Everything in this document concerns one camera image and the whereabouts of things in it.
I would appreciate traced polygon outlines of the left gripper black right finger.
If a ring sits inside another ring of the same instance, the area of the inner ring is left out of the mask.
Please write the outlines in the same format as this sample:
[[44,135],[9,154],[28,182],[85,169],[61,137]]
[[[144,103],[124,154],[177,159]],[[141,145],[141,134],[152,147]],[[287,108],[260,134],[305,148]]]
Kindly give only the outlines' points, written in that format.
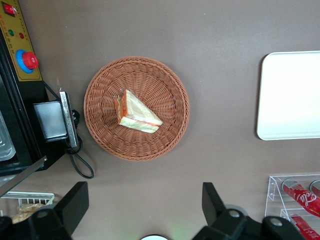
[[208,226],[212,226],[226,210],[226,206],[212,182],[204,182],[202,184],[201,206]]

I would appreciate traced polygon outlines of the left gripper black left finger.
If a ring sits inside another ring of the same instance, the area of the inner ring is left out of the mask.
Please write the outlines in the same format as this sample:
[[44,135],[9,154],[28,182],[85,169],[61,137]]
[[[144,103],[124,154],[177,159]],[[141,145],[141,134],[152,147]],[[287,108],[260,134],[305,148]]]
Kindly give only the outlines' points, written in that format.
[[70,237],[89,208],[89,189],[86,181],[77,182],[53,208],[55,216],[53,237]]

